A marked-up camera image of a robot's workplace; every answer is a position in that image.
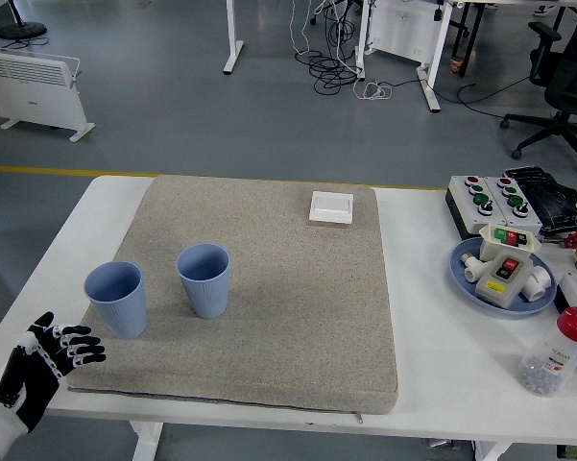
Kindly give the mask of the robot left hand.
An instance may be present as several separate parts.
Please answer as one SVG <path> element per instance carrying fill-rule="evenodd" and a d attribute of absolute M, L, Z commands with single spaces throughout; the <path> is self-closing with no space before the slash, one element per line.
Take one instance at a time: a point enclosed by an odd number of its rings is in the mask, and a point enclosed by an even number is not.
<path fill-rule="evenodd" d="M 48 311 L 13 347 L 0 379 L 0 460 L 12 443 L 34 430 L 73 370 L 106 360 L 101 339 L 86 326 L 58 326 Z"/>

